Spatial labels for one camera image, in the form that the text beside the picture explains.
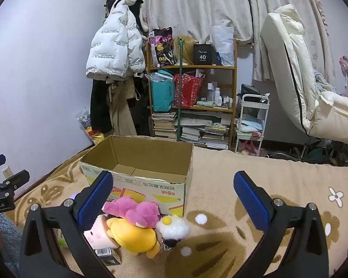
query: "open cardboard box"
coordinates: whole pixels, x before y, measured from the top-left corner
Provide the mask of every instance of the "open cardboard box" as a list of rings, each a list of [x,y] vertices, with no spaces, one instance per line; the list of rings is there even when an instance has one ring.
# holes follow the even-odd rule
[[[157,203],[162,214],[183,216],[192,155],[187,142],[109,136],[82,157],[81,168],[90,184],[103,170],[112,173],[109,199],[128,195],[137,203]]]

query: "red bag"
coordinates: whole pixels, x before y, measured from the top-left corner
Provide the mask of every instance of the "red bag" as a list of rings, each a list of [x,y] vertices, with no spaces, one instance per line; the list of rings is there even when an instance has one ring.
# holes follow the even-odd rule
[[[199,92],[204,79],[186,73],[182,74],[182,107],[194,106],[199,97]],[[178,106],[179,98],[179,74],[174,75],[175,82],[175,105]]]

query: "wall switch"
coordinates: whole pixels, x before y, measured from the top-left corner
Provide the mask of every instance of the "wall switch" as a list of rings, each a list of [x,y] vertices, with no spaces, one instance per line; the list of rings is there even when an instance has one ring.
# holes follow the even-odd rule
[[[13,175],[13,172],[10,170],[9,166],[3,169],[3,175],[5,179],[9,179]]]

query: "teal bag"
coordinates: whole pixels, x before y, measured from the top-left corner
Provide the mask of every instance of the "teal bag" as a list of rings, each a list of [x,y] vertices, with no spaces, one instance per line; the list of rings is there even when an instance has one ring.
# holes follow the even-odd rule
[[[153,110],[167,112],[174,104],[174,77],[164,70],[157,73],[152,73],[150,78]]]

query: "beige blanket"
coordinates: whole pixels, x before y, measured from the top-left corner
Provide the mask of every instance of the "beige blanket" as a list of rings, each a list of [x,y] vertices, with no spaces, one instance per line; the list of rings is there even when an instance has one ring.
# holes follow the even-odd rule
[[[16,202],[10,212],[16,225],[23,228],[29,206],[57,206],[71,194],[88,186],[81,173],[80,153],[61,166],[42,185]],[[110,267],[116,277],[205,278],[231,277],[255,248],[262,233],[253,226],[233,190],[235,172],[245,170],[256,185],[272,197],[291,205],[317,204],[329,248],[330,274],[348,254],[348,167],[312,165],[236,155],[230,151],[194,148],[193,178],[186,202],[191,235],[176,248],[161,252],[153,260],[144,254],[131,256],[118,249],[122,264]],[[207,215],[206,224],[195,217]],[[287,231],[268,272],[280,263],[291,231]],[[79,271],[67,249],[63,250],[70,267]]]

